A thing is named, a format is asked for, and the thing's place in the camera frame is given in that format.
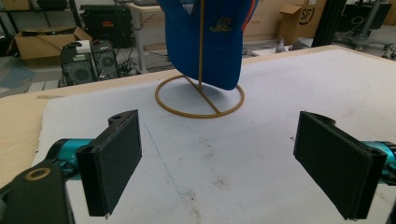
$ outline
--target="floor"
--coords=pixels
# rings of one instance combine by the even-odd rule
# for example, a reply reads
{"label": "floor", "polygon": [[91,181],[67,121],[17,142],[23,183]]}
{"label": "floor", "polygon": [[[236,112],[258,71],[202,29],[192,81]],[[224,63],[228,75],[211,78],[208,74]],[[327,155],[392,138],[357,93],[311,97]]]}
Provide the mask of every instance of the floor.
{"label": "floor", "polygon": [[[396,43],[396,26],[383,26],[379,30],[372,31],[371,38]],[[347,48],[349,45],[334,43]],[[252,51],[259,49],[273,49],[278,43],[276,41],[250,42],[244,44],[243,57],[254,57]],[[120,49],[117,50],[117,60],[119,64],[125,64],[129,70],[123,73],[123,76],[134,76],[136,65],[136,50]],[[391,52],[386,52],[382,45],[371,44],[363,49],[363,52],[372,54],[377,57],[383,57],[386,54],[390,60]],[[150,72],[173,69],[169,62],[166,50],[157,50],[146,52],[147,68]],[[26,93],[31,89],[33,83],[58,80],[60,86],[63,85],[63,74],[60,65],[48,67],[32,68],[28,67],[21,58],[12,56],[0,58],[0,98],[14,94]]]}

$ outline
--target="blue garment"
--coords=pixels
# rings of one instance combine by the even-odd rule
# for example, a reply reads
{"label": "blue garment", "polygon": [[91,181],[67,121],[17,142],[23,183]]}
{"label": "blue garment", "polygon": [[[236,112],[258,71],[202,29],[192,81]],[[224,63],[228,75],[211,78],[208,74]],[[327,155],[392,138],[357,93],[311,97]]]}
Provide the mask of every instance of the blue garment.
{"label": "blue garment", "polygon": [[[205,1],[204,83],[228,91],[236,87],[241,71],[243,32],[257,2]],[[201,1],[158,0],[158,3],[165,13],[166,47],[172,64],[180,73],[198,80]]]}

